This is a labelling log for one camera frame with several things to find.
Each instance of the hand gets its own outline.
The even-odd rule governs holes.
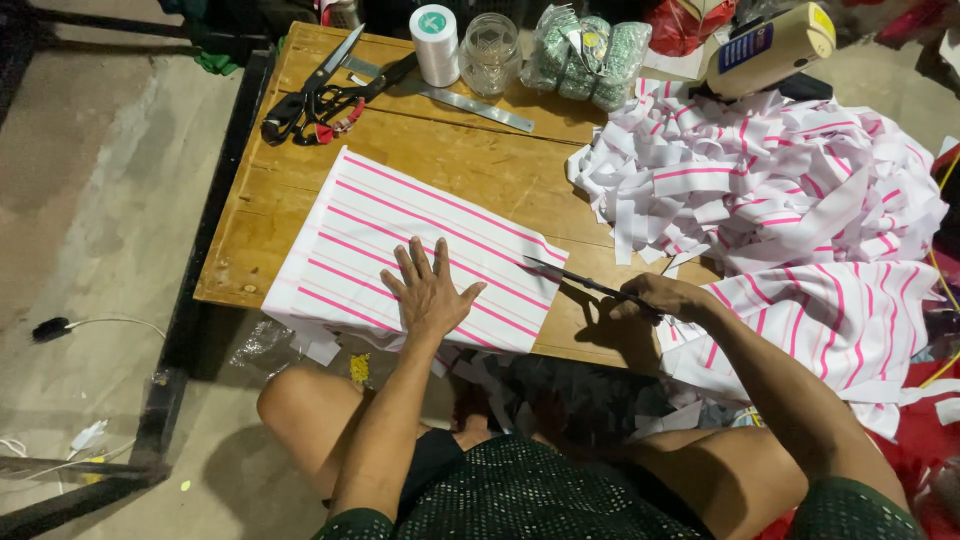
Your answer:
[[[704,289],[657,274],[640,274],[623,283],[620,290],[640,297],[640,300],[673,315],[685,323],[694,322],[716,299]],[[611,319],[625,319],[642,313],[634,302],[624,302],[613,308]]]
[[[440,341],[467,318],[473,301],[487,287],[486,283],[477,282],[467,287],[463,294],[457,294],[450,279],[450,261],[443,238],[437,240],[433,268],[430,268],[430,261],[416,236],[410,239],[413,260],[407,256],[403,246],[396,246],[394,255],[400,265],[403,282],[387,270],[380,272],[380,278],[399,297],[400,312],[410,335],[423,335]]]

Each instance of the black metal frame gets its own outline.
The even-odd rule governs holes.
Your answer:
[[[160,351],[147,402],[140,414],[140,424],[129,464],[0,457],[0,470],[40,472],[62,465],[62,470],[98,473],[108,477],[0,516],[0,538],[32,538],[134,492],[153,487],[170,477],[171,465],[165,462],[165,457],[170,448],[187,380],[199,362],[198,333],[204,305],[194,300],[193,292],[274,63],[275,56],[272,51],[254,52],[244,71],[217,168],[207,192],[190,259],[180,283],[177,303],[167,329],[167,339]]]

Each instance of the empty glass jar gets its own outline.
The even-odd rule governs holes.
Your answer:
[[[499,13],[477,16],[467,26],[458,62],[460,75],[471,90],[484,97],[502,94],[523,63],[516,26]]]

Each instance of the wooden table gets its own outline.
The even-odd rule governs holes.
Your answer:
[[[314,69],[348,34],[294,23],[264,96],[255,126],[286,92],[300,89]],[[410,41],[362,35],[353,51],[361,60],[384,65],[413,50]],[[352,85],[338,70],[333,84]],[[411,77],[419,77],[415,71]],[[449,88],[471,96],[458,82]],[[254,129],[237,170],[197,284],[198,300],[235,307],[260,307],[342,145],[372,160],[472,201],[539,231],[570,252],[566,268],[619,286],[640,271],[661,271],[666,259],[646,265],[636,254],[632,266],[613,263],[610,226],[596,223],[587,194],[565,177],[566,159],[590,142],[591,128],[606,114],[589,102],[554,94],[538,95],[517,83],[498,107],[534,120],[526,134],[396,88],[377,97],[347,135],[325,147],[286,142],[271,147]],[[693,260],[680,278],[715,281],[712,264]],[[654,371],[656,346],[649,329],[624,327],[600,314],[611,299],[565,283],[547,314],[533,352],[623,366],[623,356]]]

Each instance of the white thread spool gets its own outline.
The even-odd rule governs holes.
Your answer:
[[[423,79],[432,86],[450,86],[460,78],[457,63],[457,19],[444,6],[428,4],[410,15],[410,36],[417,49]]]

